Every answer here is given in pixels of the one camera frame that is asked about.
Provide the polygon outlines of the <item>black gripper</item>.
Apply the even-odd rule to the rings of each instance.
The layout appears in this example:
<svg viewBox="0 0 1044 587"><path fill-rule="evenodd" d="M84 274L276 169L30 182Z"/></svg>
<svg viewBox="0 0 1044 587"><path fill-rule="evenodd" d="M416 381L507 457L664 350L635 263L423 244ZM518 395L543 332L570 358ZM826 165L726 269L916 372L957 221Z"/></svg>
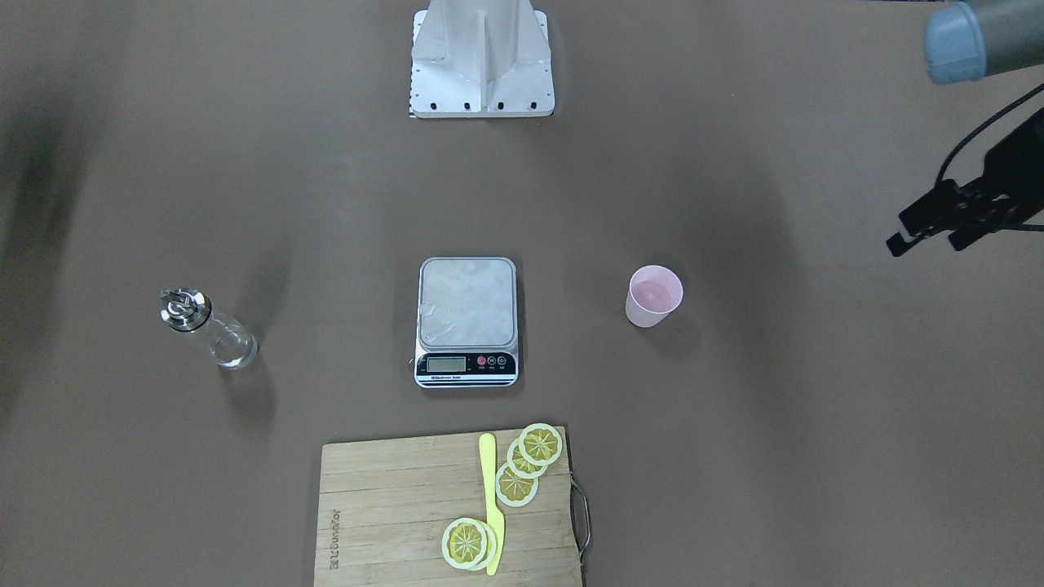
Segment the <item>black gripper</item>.
<svg viewBox="0 0 1044 587"><path fill-rule="evenodd" d="M1020 227L1042 212L1043 110L989 149L980 181L989 197L984 226L993 230ZM960 186L954 179L943 179L899 212L902 230L887 239L891 256L898 258L918 242L946 231L951 231L949 241L955 250L975 244L980 238L980 229L972 226L978 198L973 183Z"/></svg>

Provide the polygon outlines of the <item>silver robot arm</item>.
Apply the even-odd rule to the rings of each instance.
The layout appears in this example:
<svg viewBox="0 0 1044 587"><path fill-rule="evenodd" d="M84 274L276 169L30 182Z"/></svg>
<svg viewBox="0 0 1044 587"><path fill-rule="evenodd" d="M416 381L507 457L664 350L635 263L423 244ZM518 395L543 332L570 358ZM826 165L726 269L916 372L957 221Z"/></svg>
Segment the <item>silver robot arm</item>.
<svg viewBox="0 0 1044 587"><path fill-rule="evenodd" d="M1040 1L956 1L926 23L924 56L938 85L975 83L984 77L1040 66L1043 60L1043 4ZM915 245L946 233L952 249L964 250L1000 231L1040 232L1033 216L1043 208L1043 115L1035 112L984 152L981 174L968 183L948 175L955 157L982 131L1033 97L1028 93L1000 108L947 152L924 196L899 212L901 231L885 242L899 258Z"/></svg>

